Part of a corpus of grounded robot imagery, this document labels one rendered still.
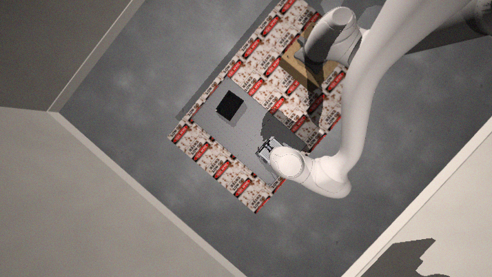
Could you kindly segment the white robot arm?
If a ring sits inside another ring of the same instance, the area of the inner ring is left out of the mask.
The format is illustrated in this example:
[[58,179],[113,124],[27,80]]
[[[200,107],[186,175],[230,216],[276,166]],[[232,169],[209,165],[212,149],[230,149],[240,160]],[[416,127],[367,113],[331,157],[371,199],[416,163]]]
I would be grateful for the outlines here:
[[272,169],[315,193],[344,198],[351,191],[348,172],[362,154],[373,96],[385,72],[403,55],[488,35],[492,0],[386,0],[367,31],[358,26],[351,9],[330,10],[308,39],[299,36],[302,47],[294,58],[314,74],[328,60],[348,68],[341,96],[340,150],[312,159],[278,146],[269,153]]

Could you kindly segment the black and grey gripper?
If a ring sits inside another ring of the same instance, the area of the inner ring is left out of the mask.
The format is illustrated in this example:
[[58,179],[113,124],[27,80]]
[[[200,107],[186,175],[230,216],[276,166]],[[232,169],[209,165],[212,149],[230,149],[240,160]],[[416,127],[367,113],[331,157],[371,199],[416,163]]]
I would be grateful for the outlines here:
[[264,146],[267,150],[269,150],[269,152],[271,152],[271,151],[274,149],[274,147],[271,147],[271,146],[269,145],[269,143],[267,143],[267,142],[264,142],[264,143],[263,143],[263,146]]

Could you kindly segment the grey rack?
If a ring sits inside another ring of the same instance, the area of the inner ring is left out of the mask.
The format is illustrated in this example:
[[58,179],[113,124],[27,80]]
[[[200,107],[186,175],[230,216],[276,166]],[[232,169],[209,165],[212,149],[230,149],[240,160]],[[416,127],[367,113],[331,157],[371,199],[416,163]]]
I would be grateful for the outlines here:
[[[283,145],[283,144],[282,144],[282,143],[281,143],[281,142],[280,142],[277,138],[275,138],[274,136],[271,136],[271,137],[267,140],[267,142],[268,142],[268,141],[272,141],[273,139],[276,139],[276,140],[277,140],[277,141],[278,141],[278,142],[279,142],[279,143],[280,143],[283,147],[285,147],[285,146],[284,146],[284,145]],[[264,162],[267,164],[267,162],[268,162],[268,161],[267,161],[267,160],[265,160],[265,159],[264,159],[264,158],[263,158],[263,157],[259,154],[259,151],[260,151],[263,147],[264,147],[264,146],[262,146],[262,147],[261,147],[261,148],[257,151],[256,155],[257,155],[257,156],[258,156],[258,157],[259,157],[262,161],[264,161]],[[269,163],[269,162],[268,162],[268,163]],[[270,163],[269,163],[269,164],[270,164]]]

